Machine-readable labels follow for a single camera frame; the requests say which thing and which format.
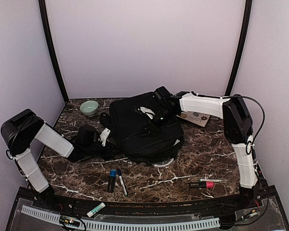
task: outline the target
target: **black bag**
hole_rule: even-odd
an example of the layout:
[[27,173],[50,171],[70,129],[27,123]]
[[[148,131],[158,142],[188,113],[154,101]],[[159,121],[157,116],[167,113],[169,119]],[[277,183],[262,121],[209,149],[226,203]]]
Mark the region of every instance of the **black bag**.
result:
[[184,132],[175,117],[162,125],[156,136],[141,136],[142,127],[150,118],[138,109],[145,107],[154,113],[161,109],[153,95],[148,92],[114,101],[109,107],[110,118],[105,114],[100,118],[102,125],[112,131],[117,146],[136,163],[152,164],[175,158],[184,142]]

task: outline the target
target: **blue marker cap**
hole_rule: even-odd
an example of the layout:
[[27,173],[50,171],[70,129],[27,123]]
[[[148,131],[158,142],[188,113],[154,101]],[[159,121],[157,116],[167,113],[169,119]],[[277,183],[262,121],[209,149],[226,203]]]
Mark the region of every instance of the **blue marker cap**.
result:
[[116,175],[117,175],[117,171],[115,171],[115,170],[110,170],[110,176],[111,176],[111,177],[116,177]]

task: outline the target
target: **marble tabletop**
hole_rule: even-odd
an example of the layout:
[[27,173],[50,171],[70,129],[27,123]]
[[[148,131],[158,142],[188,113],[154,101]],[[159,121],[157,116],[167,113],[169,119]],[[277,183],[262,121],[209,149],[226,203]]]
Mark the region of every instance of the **marble tabletop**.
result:
[[[97,115],[87,117],[79,111],[86,99],[70,100],[55,125],[66,138],[77,134],[85,124],[98,131],[104,128],[99,123],[101,112],[107,112],[112,101],[117,99],[94,99],[100,107]],[[211,117],[205,128],[180,120],[184,130],[184,145],[174,162],[164,168],[133,163],[123,154],[104,161],[92,158],[81,163],[72,163],[45,148],[39,166],[58,195],[80,199],[154,203],[180,202],[216,198],[238,193],[239,171],[231,144],[223,135],[223,121]],[[114,193],[107,192],[111,169],[120,168],[129,196],[124,197],[120,182],[116,179]],[[223,179],[211,189],[190,189],[189,182],[199,178]]]

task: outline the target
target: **black frame post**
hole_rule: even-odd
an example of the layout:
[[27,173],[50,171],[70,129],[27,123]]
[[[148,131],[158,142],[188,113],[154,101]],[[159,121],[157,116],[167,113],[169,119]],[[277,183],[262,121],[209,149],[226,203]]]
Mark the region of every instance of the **black frame post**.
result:
[[227,89],[225,92],[225,96],[229,96],[231,94],[233,85],[235,84],[237,71],[238,71],[239,66],[240,66],[241,57],[242,57],[242,53],[243,53],[243,49],[244,49],[245,39],[246,39],[246,35],[247,35],[247,29],[249,27],[251,5],[252,5],[252,0],[246,0],[240,39],[239,39],[239,43],[237,46],[236,57],[235,57],[235,61],[233,63],[233,67],[232,67],[232,71],[230,74]]
[[59,88],[62,94],[62,97],[64,99],[64,102],[67,103],[69,101],[67,91],[63,82],[63,78],[61,75],[61,71],[59,68],[57,56],[54,50],[54,45],[53,45],[53,39],[52,39],[52,34],[50,31],[50,26],[49,26],[49,21],[48,21],[48,16],[47,16],[47,9],[46,9],[46,3],[45,0],[39,0],[39,10],[40,10],[40,15],[42,18],[42,23],[43,23],[43,28],[44,28],[44,33],[45,33],[45,38],[48,46],[48,51],[50,55],[50,59],[53,64],[53,70],[56,75]]

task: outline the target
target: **white panel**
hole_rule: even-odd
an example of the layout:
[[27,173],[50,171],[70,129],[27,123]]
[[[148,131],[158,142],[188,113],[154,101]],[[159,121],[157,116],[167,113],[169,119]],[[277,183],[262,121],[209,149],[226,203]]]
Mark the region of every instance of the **white panel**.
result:
[[[0,128],[26,108],[53,124],[64,102],[49,58],[37,0],[0,0]],[[0,134],[0,231],[19,185],[26,185],[7,159]],[[37,158],[41,145],[33,145]]]
[[[264,106],[266,123],[255,150],[289,220],[289,0],[254,1],[233,93],[251,96]],[[248,105],[256,130],[262,114],[255,104]]]
[[245,1],[48,0],[70,98],[123,97],[164,85],[223,95]]

